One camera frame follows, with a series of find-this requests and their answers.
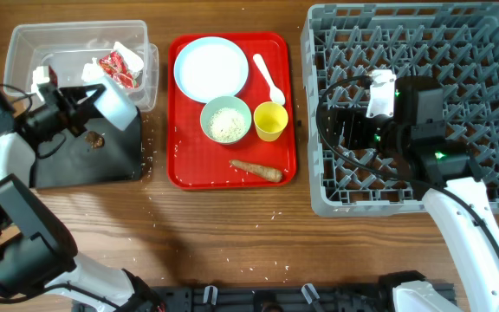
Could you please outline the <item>small light blue bowl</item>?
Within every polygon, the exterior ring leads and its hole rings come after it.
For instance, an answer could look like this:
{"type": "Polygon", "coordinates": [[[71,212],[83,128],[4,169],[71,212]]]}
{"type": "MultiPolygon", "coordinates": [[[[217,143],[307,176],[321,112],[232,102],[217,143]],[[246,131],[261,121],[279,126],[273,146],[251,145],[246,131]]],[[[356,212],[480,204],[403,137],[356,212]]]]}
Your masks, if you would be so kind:
{"type": "Polygon", "coordinates": [[[138,114],[138,109],[123,88],[108,76],[102,76],[92,84],[102,84],[103,94],[96,100],[97,110],[120,131],[126,130],[138,114]]]}

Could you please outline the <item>white paper napkin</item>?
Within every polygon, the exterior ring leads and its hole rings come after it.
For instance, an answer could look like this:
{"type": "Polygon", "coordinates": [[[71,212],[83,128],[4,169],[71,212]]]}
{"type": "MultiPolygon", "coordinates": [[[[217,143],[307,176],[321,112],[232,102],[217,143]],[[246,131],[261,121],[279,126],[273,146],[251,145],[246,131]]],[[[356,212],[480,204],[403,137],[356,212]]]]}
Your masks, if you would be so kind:
{"type": "MultiPolygon", "coordinates": [[[[145,64],[144,64],[144,61],[142,60],[142,58],[139,55],[137,55],[136,53],[134,53],[132,50],[128,49],[126,46],[124,46],[120,42],[114,43],[113,49],[111,52],[113,52],[113,51],[118,52],[123,57],[128,69],[132,72],[133,76],[136,78],[136,81],[137,81],[139,75],[142,73],[142,71],[145,67],[145,64]]],[[[94,81],[94,80],[96,80],[104,75],[110,77],[97,64],[97,61],[99,59],[100,58],[93,57],[91,63],[86,63],[84,65],[84,68],[83,68],[82,74],[81,74],[82,81],[92,82],[92,81],[94,81]]]]}

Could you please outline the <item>red snack wrapper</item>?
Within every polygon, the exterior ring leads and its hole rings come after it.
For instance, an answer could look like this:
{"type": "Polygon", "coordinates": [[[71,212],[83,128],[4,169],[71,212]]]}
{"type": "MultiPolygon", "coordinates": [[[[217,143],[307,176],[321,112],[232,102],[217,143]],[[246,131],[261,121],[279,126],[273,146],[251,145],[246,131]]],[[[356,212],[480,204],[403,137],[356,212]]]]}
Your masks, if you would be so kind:
{"type": "Polygon", "coordinates": [[[136,78],[128,69],[123,57],[116,51],[100,58],[97,64],[109,75],[120,87],[134,89],[138,86],[136,78]]]}

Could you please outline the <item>dark brown food lump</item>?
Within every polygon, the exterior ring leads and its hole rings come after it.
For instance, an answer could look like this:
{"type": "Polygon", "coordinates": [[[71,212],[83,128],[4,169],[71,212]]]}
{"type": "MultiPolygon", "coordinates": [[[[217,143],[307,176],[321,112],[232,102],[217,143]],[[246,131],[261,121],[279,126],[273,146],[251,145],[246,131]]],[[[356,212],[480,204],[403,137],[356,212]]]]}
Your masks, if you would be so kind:
{"type": "Polygon", "coordinates": [[[88,131],[85,137],[85,141],[92,149],[99,149],[105,145],[103,136],[96,133],[95,131],[88,131]]]}

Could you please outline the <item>yellow plastic cup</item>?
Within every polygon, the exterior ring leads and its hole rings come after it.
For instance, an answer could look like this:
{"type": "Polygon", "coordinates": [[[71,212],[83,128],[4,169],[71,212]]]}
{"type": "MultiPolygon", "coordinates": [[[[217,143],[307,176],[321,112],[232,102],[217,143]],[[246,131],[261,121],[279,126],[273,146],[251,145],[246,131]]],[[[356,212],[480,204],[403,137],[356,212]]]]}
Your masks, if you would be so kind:
{"type": "Polygon", "coordinates": [[[288,124],[288,112],[281,104],[268,101],[260,104],[253,113],[258,137],[266,142],[277,140],[288,124]]]}

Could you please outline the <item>brown carrot piece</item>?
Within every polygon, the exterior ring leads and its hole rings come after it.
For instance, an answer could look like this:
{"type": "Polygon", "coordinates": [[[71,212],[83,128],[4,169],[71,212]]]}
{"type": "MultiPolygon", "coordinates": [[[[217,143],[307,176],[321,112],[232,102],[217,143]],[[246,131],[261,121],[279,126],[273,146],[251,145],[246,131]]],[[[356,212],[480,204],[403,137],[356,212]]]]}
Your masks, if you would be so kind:
{"type": "Polygon", "coordinates": [[[230,164],[236,168],[252,173],[262,179],[265,179],[268,182],[279,183],[282,181],[282,172],[273,167],[248,163],[238,159],[230,160],[230,164]]]}

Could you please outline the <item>pile of white rice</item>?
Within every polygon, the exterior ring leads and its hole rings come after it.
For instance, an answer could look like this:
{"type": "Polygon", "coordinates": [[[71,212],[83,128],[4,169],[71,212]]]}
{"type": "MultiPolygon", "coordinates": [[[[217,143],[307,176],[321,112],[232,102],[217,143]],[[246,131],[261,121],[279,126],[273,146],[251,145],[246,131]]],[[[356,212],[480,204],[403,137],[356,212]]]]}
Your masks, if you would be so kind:
{"type": "Polygon", "coordinates": [[[210,118],[209,133],[219,143],[233,143],[246,133],[248,124],[242,113],[234,108],[220,108],[210,118]]]}

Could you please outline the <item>green bowl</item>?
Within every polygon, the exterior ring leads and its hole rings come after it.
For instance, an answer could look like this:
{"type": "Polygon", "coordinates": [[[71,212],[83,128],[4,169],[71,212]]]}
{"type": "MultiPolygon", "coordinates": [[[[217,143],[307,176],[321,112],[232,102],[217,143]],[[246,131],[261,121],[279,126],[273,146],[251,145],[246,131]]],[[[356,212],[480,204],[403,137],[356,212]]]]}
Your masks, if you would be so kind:
{"type": "MultiPolygon", "coordinates": [[[[244,101],[242,101],[241,99],[239,99],[235,96],[217,97],[216,99],[213,99],[210,102],[208,102],[207,104],[205,104],[203,109],[202,109],[202,112],[200,114],[200,126],[201,126],[204,134],[211,140],[213,140],[213,139],[210,136],[209,127],[208,127],[210,118],[217,110],[219,110],[220,108],[225,108],[225,107],[234,108],[243,114],[244,119],[246,120],[246,123],[248,124],[248,126],[246,127],[245,135],[249,132],[249,130],[251,128],[251,125],[252,125],[251,112],[250,112],[248,105],[244,101]]],[[[215,141],[215,142],[217,142],[219,144],[223,144],[223,145],[231,145],[231,144],[237,143],[238,141],[235,141],[233,143],[219,143],[217,141],[215,141]]]]}

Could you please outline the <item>large light blue plate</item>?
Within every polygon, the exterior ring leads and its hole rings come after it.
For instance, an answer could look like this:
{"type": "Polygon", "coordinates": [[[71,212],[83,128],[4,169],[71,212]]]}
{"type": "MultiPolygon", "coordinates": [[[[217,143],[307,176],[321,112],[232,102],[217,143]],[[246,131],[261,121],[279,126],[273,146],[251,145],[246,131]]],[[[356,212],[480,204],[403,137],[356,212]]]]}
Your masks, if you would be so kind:
{"type": "Polygon", "coordinates": [[[249,62],[234,42],[205,36],[179,51],[173,77],[186,97],[206,104],[217,97],[237,95],[249,78],[249,62]]]}

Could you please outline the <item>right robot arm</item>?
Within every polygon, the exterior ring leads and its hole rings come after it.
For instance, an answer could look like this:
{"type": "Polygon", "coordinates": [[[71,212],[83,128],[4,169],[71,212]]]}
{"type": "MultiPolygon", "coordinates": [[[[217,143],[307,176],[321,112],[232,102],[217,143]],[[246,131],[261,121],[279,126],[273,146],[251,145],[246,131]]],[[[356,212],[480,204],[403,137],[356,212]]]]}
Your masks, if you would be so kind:
{"type": "Polygon", "coordinates": [[[344,146],[396,159],[395,173],[344,161],[409,183],[444,238],[470,308],[499,311],[499,227],[474,153],[445,136],[443,87],[430,76],[398,78],[388,70],[356,80],[370,90],[368,106],[329,107],[328,96],[352,80],[331,85],[316,108],[321,140],[336,156],[344,146]]]}

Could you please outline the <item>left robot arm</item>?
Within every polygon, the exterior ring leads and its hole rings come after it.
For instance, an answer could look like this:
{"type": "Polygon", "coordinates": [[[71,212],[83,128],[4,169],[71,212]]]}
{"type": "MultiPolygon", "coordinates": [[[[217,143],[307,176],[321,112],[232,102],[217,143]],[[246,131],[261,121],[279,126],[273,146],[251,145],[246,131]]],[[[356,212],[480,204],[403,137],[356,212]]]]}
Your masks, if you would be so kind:
{"type": "Polygon", "coordinates": [[[164,311],[165,301],[140,277],[81,254],[70,231],[29,189],[37,148],[57,134],[82,136],[98,114],[119,130],[138,109],[106,83],[60,88],[39,84],[44,100],[18,114],[0,85],[0,304],[58,295],[97,311],[164,311]]]}

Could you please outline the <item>clear plastic waste bin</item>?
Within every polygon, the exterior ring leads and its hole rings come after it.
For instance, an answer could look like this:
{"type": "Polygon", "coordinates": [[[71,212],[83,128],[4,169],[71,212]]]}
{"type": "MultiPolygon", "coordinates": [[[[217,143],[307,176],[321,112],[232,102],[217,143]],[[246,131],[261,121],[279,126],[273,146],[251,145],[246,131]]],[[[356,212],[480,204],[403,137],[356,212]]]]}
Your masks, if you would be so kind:
{"type": "Polygon", "coordinates": [[[33,71],[50,66],[61,87],[80,86],[84,65],[109,54],[116,42],[142,58],[139,86],[127,93],[140,111],[152,111],[158,94],[159,51],[149,42],[142,20],[18,25],[10,38],[3,82],[29,91],[33,71]]]}

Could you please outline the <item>grey dishwasher rack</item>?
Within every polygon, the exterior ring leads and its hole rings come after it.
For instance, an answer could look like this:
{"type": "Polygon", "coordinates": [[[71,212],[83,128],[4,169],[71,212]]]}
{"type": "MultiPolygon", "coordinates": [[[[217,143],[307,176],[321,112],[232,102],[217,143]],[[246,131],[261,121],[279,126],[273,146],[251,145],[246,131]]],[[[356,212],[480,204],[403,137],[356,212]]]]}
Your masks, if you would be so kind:
{"type": "Polygon", "coordinates": [[[389,69],[428,75],[444,90],[446,135],[466,143],[499,213],[499,3],[316,4],[301,32],[308,111],[365,107],[355,77],[389,69]]]}

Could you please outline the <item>black plastic tray bin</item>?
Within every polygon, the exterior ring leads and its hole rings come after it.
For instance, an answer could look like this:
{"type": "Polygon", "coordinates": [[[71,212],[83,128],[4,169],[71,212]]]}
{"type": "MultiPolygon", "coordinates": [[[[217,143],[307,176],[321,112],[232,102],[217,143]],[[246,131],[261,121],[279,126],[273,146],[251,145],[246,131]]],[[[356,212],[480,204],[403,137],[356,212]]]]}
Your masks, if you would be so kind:
{"type": "Polygon", "coordinates": [[[92,185],[140,178],[140,111],[129,127],[120,131],[95,105],[82,104],[80,109],[82,120],[86,121],[86,131],[80,136],[75,137],[65,129],[48,141],[27,141],[36,154],[30,171],[31,187],[92,185]],[[85,141],[88,131],[101,134],[105,145],[92,149],[85,141]]]}

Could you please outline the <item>red serving tray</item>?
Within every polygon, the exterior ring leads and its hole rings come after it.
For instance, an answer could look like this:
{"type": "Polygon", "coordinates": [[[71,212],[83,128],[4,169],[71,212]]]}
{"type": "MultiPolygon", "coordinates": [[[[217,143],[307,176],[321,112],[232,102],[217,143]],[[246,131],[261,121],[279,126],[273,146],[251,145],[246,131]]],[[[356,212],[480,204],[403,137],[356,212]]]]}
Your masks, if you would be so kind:
{"type": "Polygon", "coordinates": [[[237,95],[251,110],[269,99],[269,88],[258,73],[252,56],[262,55],[273,82],[286,96],[287,127],[273,142],[261,140],[255,128],[233,145],[221,145],[209,139],[200,126],[204,107],[189,99],[173,78],[173,67],[181,50],[202,38],[202,34],[176,38],[169,48],[168,116],[166,171],[169,180],[183,190],[269,187],[273,182],[242,171],[230,164],[232,159],[273,167],[282,172],[278,186],[286,185],[297,172],[295,147],[295,106],[291,97],[288,45],[275,32],[218,33],[235,43],[249,59],[249,78],[237,95]]]}

